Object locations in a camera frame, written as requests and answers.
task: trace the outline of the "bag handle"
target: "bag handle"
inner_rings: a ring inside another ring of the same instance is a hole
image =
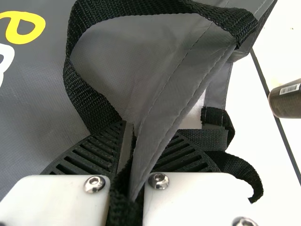
[[[63,81],[69,99],[91,133],[121,120],[104,95],[95,91],[75,71],[71,52],[82,34],[91,26],[120,16],[196,13],[228,31],[237,48],[256,30],[252,13],[239,8],[220,8],[192,0],[77,0],[68,22]]]

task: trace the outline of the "bolt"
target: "bolt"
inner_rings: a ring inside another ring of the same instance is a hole
[[[103,189],[105,186],[105,179],[100,176],[93,176],[88,178],[84,183],[84,190],[87,193],[96,193]]]
[[[258,226],[250,218],[238,217],[233,220],[232,226]]]
[[[154,173],[149,177],[149,185],[158,190],[164,190],[169,185],[169,178],[164,173]]]

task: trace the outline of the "white surface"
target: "white surface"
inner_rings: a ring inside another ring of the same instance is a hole
[[[301,78],[301,1],[278,0],[254,52],[270,90]],[[281,119],[282,126],[301,169],[301,119]]]
[[[301,187],[250,55],[233,66],[226,110],[236,131],[227,152],[262,179],[264,195],[252,205],[259,225],[300,225]]]
[[[105,226],[110,180],[94,194],[83,185],[91,175],[38,175],[21,179],[0,202],[7,226]]]
[[[231,226],[250,212],[245,182],[226,173],[165,173],[169,186],[145,183],[143,226]]]

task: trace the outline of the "white printed graphic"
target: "white printed graphic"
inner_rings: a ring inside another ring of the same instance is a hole
[[[3,61],[0,63],[0,87],[3,82],[4,72],[9,68],[15,57],[15,50],[11,46],[0,43],[0,54]]]
[[[299,90],[300,84],[301,84],[301,83],[295,84],[295,85],[292,85],[292,86],[288,86],[288,87],[285,87],[285,88],[282,88],[282,89],[280,90],[279,95],[282,95],[282,94],[285,94],[285,93],[290,93],[290,92],[294,92],[294,91]]]

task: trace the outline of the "nylon webbing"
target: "nylon webbing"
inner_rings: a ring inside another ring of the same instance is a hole
[[[247,161],[226,152],[205,152],[220,168],[221,172],[229,173],[237,179],[244,180],[253,188],[249,198],[254,203],[263,196],[263,185],[254,167]]]
[[[88,85],[75,71],[71,52],[92,25],[120,16],[197,13],[237,41],[237,47],[256,30],[258,21],[245,9],[219,8],[191,0],[77,0],[68,22],[63,80],[67,94],[91,133],[121,120],[109,101]]]
[[[202,124],[212,124],[225,127],[228,130],[227,146],[231,143],[235,135],[235,129],[226,110],[215,107],[203,107],[201,111]]]

